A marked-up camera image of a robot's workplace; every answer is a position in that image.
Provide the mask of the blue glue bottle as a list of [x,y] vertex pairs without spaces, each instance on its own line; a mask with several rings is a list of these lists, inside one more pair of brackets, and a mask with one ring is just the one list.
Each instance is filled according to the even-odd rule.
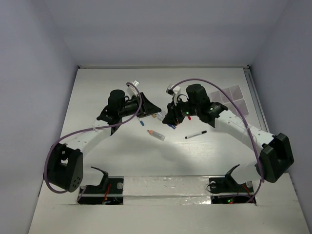
[[171,124],[167,124],[169,127],[171,127],[172,129],[176,129],[176,126],[171,125]]

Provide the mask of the clear tape roll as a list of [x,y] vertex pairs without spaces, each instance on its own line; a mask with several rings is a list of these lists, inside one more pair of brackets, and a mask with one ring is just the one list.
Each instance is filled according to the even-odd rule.
[[156,117],[160,120],[163,121],[164,118],[166,117],[167,113],[166,112],[158,112],[156,113]]

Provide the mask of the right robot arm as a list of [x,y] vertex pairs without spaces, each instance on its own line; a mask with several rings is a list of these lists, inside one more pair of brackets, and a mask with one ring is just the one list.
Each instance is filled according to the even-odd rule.
[[229,191],[236,191],[247,181],[261,179],[275,183],[293,165],[291,144],[285,134],[273,135],[249,125],[225,105],[211,102],[200,84],[187,87],[186,102],[180,99],[179,86],[170,85],[166,92],[173,100],[167,105],[167,115],[162,121],[164,124],[178,125],[185,117],[197,116],[216,131],[234,137],[256,154],[254,162],[238,164],[230,169],[230,176],[224,179]]

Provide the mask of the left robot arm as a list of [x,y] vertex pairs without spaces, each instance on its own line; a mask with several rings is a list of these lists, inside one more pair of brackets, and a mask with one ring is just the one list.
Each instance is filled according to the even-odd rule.
[[83,158],[101,141],[112,136],[124,117],[142,118],[161,112],[144,93],[128,97],[122,90],[113,90],[92,127],[87,131],[79,130],[68,136],[63,143],[59,140],[50,150],[44,169],[44,180],[48,187],[61,188],[60,193],[74,192],[83,179]]

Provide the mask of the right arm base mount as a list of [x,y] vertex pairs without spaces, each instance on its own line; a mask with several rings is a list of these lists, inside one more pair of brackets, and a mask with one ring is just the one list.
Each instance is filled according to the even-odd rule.
[[253,183],[246,181],[238,184],[232,177],[232,172],[238,167],[232,167],[224,176],[209,178],[206,190],[212,195],[212,204],[256,204]]

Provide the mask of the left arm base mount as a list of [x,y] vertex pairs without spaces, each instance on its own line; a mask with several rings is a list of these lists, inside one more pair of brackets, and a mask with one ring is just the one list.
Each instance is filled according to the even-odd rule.
[[77,203],[80,205],[122,205],[123,204],[123,176],[110,177],[107,171],[92,167],[100,171],[103,176],[98,185],[86,185],[79,189]]

